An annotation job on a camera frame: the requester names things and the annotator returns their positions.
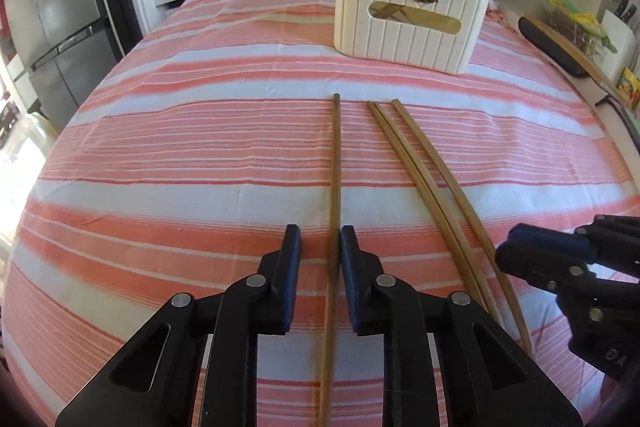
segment rectangular cutout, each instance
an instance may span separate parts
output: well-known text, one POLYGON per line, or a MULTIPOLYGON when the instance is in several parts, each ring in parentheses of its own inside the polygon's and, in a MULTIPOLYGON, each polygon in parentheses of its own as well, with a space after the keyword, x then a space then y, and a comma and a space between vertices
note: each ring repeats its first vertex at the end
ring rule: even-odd
POLYGON ((375 19, 421 26, 450 35, 455 35, 462 28, 460 20, 453 17, 392 2, 373 1, 369 5, 369 14, 375 19))

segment stainless steel refrigerator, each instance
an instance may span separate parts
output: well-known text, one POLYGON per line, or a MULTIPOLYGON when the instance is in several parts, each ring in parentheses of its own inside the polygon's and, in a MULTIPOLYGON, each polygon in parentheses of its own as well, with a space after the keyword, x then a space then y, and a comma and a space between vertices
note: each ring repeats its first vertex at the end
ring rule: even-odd
POLYGON ((62 130, 142 38, 131 0, 4 0, 16 51, 62 130))

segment white holder box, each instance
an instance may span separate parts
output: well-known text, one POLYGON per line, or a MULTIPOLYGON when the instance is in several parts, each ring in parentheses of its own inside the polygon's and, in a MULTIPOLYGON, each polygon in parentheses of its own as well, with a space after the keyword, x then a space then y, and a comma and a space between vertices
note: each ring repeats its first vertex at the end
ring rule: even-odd
POLYGON ((415 0, 335 0, 334 46, 351 57, 464 73, 488 3, 489 0, 439 0, 432 4, 415 0), (369 7, 375 1, 447 16, 455 20, 457 32, 374 18, 369 7))

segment wooden chopstick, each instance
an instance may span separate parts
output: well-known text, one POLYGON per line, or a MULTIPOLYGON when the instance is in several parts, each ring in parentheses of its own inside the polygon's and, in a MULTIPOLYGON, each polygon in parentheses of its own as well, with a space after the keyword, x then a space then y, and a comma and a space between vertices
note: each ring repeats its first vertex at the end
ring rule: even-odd
POLYGON ((532 357, 533 356, 533 346, 531 343, 531 337, 529 335, 529 330, 527 329, 527 323, 524 319, 524 314, 522 313, 522 308, 520 307, 520 301, 518 301, 518 296, 516 292, 513 290, 513 286, 511 285, 508 277, 500 271, 497 264, 495 264, 495 247, 494 242, 489 237, 489 234, 486 232, 484 226, 482 225, 482 221, 478 217, 478 214, 474 210, 470 201, 466 197, 466 194, 463 192, 462 188, 456 181, 452 172, 447 167, 447 164, 444 163, 444 160, 441 158, 438 151, 436 151, 435 147, 431 143, 431 141, 427 138, 426 134, 422 131, 420 126, 416 123, 411 114, 406 110, 404 105, 400 100, 395 99, 391 101, 391 105, 398 111, 404 123, 409 126, 414 136, 422 145, 422 148, 427 153, 427 156, 433 161, 433 164, 436 166, 436 169, 440 172, 444 181, 447 182, 449 188, 453 194, 453 197, 458 202, 458 206, 462 210, 462 213, 465 215, 466 219, 471 226, 471 229, 476 234, 476 237, 480 241, 482 245, 482 249, 484 250, 484 254, 486 255, 489 263, 492 266, 492 269, 495 272, 495 275, 498 279, 498 283, 500 283, 500 287, 504 292, 504 295, 507 300, 507 304, 511 309, 511 313, 513 314, 513 318, 518 327, 518 331, 520 332, 520 337, 522 338, 522 343, 524 344, 525 352, 532 357))
POLYGON ((327 252, 326 300, 322 334, 322 363, 320 368, 320 408, 318 426, 327 427, 330 421, 335 360, 335 303, 340 277, 340 95, 334 94, 331 154, 331 207, 329 210, 329 248, 327 252))
POLYGON ((498 311, 498 306, 495 303, 494 296, 491 293, 491 289, 489 288, 489 285, 486 281, 486 277, 484 273, 482 273, 482 270, 478 266, 478 263, 476 263, 476 259, 475 259, 476 256, 474 252, 471 250, 471 246, 469 245, 468 240, 466 240, 465 234, 462 232, 460 223, 451 214, 449 206, 447 205, 447 202, 443 199, 442 192, 440 191, 435 180, 431 176, 431 173, 424 166, 424 164, 422 163, 422 160, 420 159, 420 156, 418 156, 417 152, 415 152, 414 147, 412 147, 412 145, 404 137, 404 134, 400 131, 398 126, 393 122, 393 120, 391 120, 391 118, 386 113, 386 111, 382 109, 382 106, 378 102, 374 102, 373 105, 380 112, 380 115, 382 115, 382 117, 385 119, 388 126, 391 127, 393 132, 396 134, 399 142, 401 143, 402 147, 411 158, 415 168, 417 168, 418 172, 420 173, 420 176, 425 181, 427 188, 432 194, 433 199, 435 199, 437 206, 439 207, 440 211, 444 215, 444 218, 447 224, 449 225, 449 230, 453 234, 455 242, 458 244, 460 250, 462 251, 463 260, 465 261, 465 266, 468 266, 468 269, 470 270, 473 276, 473 279, 475 280, 476 285, 478 286, 478 291, 480 292, 480 295, 482 297, 479 300, 479 302, 484 303, 484 308, 487 311, 489 311, 489 313, 491 313, 495 321, 502 326, 503 325, 502 317, 500 316, 500 312, 498 311))
POLYGON ((423 176, 420 167, 416 165, 416 163, 412 160, 410 150, 413 150, 413 148, 408 142, 406 142, 406 138, 404 138, 400 130, 397 128, 396 124, 388 119, 388 115, 383 112, 380 104, 367 102, 367 106, 371 110, 373 117, 378 122, 380 129, 382 129, 382 132, 385 134, 386 139, 391 144, 391 147, 393 147, 393 149, 396 151, 396 154, 400 158, 402 165, 404 165, 404 168, 408 172, 409 176, 411 176, 411 179, 414 181, 414 184, 418 189, 422 200, 427 205, 431 216, 433 216, 433 220, 442 233, 442 237, 444 238, 447 248, 449 248, 453 256, 453 260, 458 267, 460 277, 462 277, 462 281, 465 284, 469 295, 471 295, 486 309, 487 306, 482 296, 482 292, 480 291, 478 281, 476 280, 473 270, 468 263, 462 248, 460 247, 458 239, 452 231, 451 225, 447 220, 442 207, 438 203, 435 194, 429 188, 428 182, 423 176), (409 150, 405 148, 403 142, 405 142, 409 146, 409 150))

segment floor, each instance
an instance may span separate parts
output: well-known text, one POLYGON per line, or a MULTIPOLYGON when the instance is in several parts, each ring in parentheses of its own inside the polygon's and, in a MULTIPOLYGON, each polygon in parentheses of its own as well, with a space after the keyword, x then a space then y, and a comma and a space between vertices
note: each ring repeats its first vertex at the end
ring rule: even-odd
POLYGON ((57 136, 47 120, 28 114, 15 123, 0 150, 0 296, 22 210, 57 136))

